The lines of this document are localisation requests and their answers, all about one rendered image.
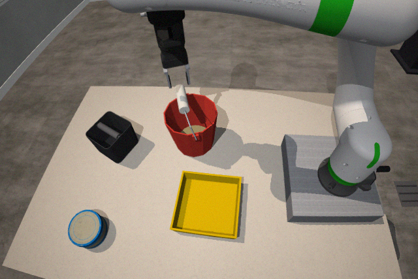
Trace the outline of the yellow rectangular tray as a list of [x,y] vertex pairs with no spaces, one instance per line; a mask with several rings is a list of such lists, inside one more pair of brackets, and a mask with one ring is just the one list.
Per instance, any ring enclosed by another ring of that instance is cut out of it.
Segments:
[[170,230],[236,239],[241,180],[182,171]]

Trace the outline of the red bucket with metal handle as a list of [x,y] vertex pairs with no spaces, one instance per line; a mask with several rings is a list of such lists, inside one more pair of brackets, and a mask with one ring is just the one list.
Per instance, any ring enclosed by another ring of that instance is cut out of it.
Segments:
[[197,157],[213,145],[217,122],[215,103],[205,95],[186,93],[175,87],[176,98],[164,111],[165,125],[177,148],[186,156]]

